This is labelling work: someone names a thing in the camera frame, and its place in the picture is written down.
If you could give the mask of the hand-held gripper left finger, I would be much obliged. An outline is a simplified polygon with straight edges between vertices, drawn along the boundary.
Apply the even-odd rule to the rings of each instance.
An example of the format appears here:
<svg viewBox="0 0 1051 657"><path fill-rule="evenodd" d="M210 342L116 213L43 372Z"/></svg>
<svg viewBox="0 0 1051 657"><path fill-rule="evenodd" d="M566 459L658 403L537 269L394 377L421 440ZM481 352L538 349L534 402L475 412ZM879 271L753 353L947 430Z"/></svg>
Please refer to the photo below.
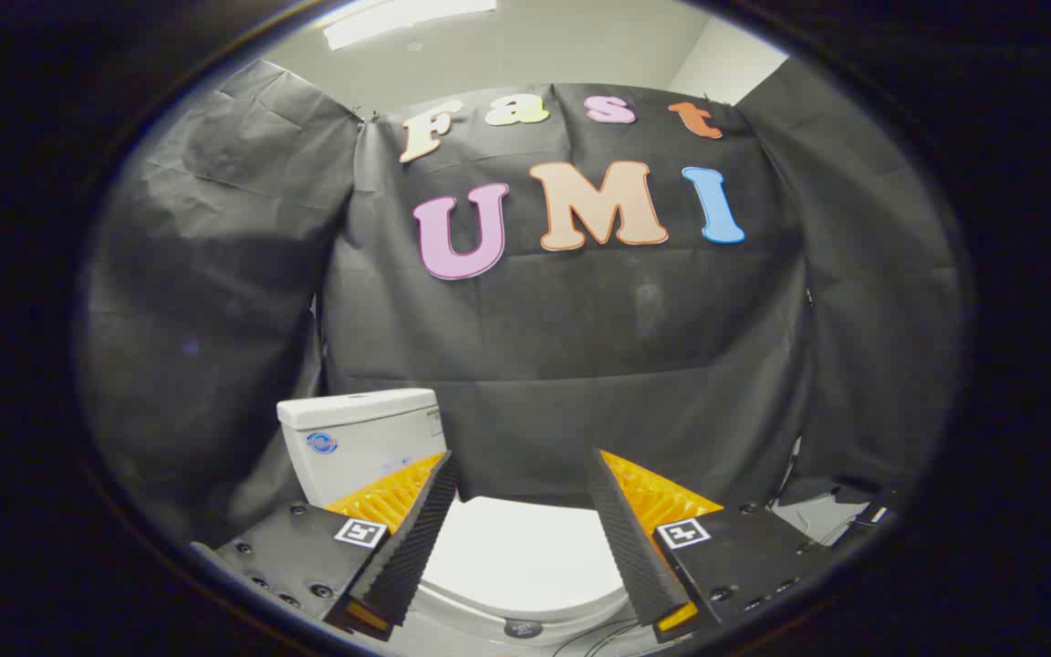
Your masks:
<svg viewBox="0 0 1051 657"><path fill-rule="evenodd" d="M283 504L225 545L189 548L271 621L387 641L420 587L456 478L453 454L433 454L337 504Z"/></svg>

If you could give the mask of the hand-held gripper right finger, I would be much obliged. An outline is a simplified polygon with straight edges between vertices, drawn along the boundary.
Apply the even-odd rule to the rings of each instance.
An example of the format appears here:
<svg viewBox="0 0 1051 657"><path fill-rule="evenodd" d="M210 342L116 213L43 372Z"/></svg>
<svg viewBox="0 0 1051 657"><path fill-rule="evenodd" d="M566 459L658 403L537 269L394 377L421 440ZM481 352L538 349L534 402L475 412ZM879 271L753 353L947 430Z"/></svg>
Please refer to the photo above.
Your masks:
<svg viewBox="0 0 1051 657"><path fill-rule="evenodd" d="M588 491L638 624L659 643L746 631L825 577L834 542L772 508L722 505L604 449Z"/></svg>

